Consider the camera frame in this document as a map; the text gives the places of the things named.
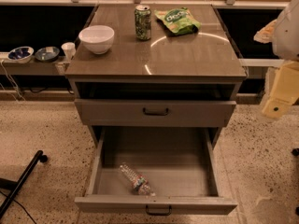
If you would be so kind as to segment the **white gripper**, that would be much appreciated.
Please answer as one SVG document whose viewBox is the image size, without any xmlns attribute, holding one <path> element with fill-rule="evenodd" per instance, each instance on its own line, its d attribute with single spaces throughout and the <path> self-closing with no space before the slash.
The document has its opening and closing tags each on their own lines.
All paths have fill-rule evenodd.
<svg viewBox="0 0 299 224">
<path fill-rule="evenodd" d="M 265 117 L 279 119 L 299 99 L 299 0 L 291 0 L 277 20 L 270 21 L 253 37 L 263 44 L 271 39 L 273 52 L 281 59 L 291 60 L 275 71 L 262 109 Z"/>
</svg>

